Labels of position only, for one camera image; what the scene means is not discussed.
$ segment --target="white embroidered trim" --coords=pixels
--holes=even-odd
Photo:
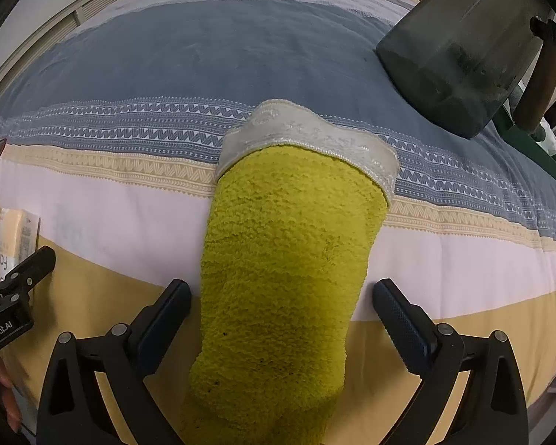
[[[262,102],[242,127],[227,132],[216,180],[246,155],[273,145],[303,147],[348,162],[374,180],[391,203],[400,170],[395,150],[376,135],[335,126],[288,100]]]

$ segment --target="finger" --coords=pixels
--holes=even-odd
[[[0,384],[8,389],[12,388],[12,381],[10,381],[10,376],[2,358],[0,358]]]
[[[2,391],[2,403],[4,403],[4,408],[6,409],[8,425],[13,431],[18,432],[21,427],[22,415],[12,390],[4,389]]]

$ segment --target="metal bolt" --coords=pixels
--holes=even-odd
[[[503,343],[504,343],[505,341],[507,341],[508,338],[509,338],[509,337],[506,335],[506,333],[505,333],[504,331],[500,331],[499,329],[497,329],[497,330],[494,332],[494,337],[495,337],[498,341],[502,341]]]
[[[117,323],[113,328],[111,328],[111,334],[113,334],[113,336],[121,336],[126,331],[128,331],[128,327],[124,325],[124,323]]]
[[[447,323],[440,323],[439,325],[437,325],[437,330],[439,330],[440,334],[444,334],[445,336],[449,336],[450,334],[453,334],[453,328],[451,327],[450,324]]]
[[[68,341],[70,341],[72,339],[72,333],[69,333],[68,331],[64,331],[60,336],[58,336],[57,340],[62,343],[63,345],[65,345],[66,343],[68,343]]]

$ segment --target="yellow fuzzy sleeve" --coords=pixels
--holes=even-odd
[[[318,445],[344,381],[344,339],[385,218],[381,188],[281,145],[219,180],[202,258],[202,352],[187,445]]]

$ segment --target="bed sheet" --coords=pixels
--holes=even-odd
[[[400,163],[324,443],[378,442],[417,385],[366,292],[384,277],[463,334],[506,331],[534,401],[556,372],[556,180],[492,125],[466,141],[395,91],[373,50],[413,4],[120,0],[33,62],[0,98],[0,138],[9,139],[0,208],[39,215],[40,244],[58,264],[35,290],[35,327],[4,353],[18,385],[39,398],[60,332],[93,336],[129,322],[173,278],[199,294],[223,135],[281,98],[380,136]],[[147,382],[171,423],[199,352],[198,310],[196,298]]]

